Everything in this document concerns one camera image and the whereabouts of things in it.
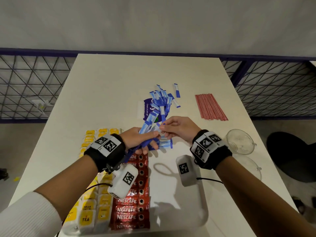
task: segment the transparent bowl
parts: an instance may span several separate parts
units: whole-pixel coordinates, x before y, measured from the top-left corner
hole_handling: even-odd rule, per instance
[[[248,156],[233,154],[233,157],[245,167],[251,174],[261,180],[261,168]]]
[[[225,141],[233,153],[249,155],[257,145],[250,135],[240,129],[232,129],[225,136]]]

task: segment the cable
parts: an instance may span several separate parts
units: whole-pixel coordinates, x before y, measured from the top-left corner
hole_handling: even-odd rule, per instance
[[[108,183],[99,183],[99,184],[95,184],[95,185],[93,185],[93,186],[90,186],[90,187],[89,187],[88,189],[86,189],[83,193],[87,192],[87,191],[90,190],[91,188],[96,187],[96,186],[98,186],[98,185],[107,185],[107,186],[109,186],[109,187],[112,187],[112,186],[113,186],[112,184],[108,184]],[[63,227],[63,224],[65,223],[65,220],[66,220],[66,219],[64,219],[64,220],[62,221],[61,227]]]
[[[207,179],[207,180],[212,180],[212,181],[216,181],[216,182],[219,182],[219,183],[223,184],[223,182],[221,182],[219,180],[216,180],[216,179],[208,179],[208,178],[201,178],[201,177],[198,177],[197,179]]]

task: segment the black wristband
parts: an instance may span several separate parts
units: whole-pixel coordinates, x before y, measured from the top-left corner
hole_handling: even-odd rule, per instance
[[[190,151],[195,157],[195,162],[203,169],[216,169],[218,164],[232,152],[214,132],[201,130],[193,139]]]
[[[125,156],[125,144],[117,134],[104,135],[91,143],[85,155],[89,155],[98,168],[98,172],[112,172],[118,169]]]

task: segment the gray floor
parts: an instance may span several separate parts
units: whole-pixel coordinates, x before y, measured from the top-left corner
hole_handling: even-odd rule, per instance
[[[254,121],[263,142],[275,131],[285,131],[298,136],[307,144],[316,142],[316,120]],[[6,208],[19,183],[45,124],[0,124],[0,167],[7,168],[10,178],[0,180],[0,211]],[[311,197],[316,196],[316,183],[302,183],[279,173],[292,196],[312,207]]]

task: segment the sleeve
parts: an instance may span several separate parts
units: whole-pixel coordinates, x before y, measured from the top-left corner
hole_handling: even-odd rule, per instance
[[[53,237],[61,223],[58,212],[45,197],[29,192],[0,213],[0,236]]]

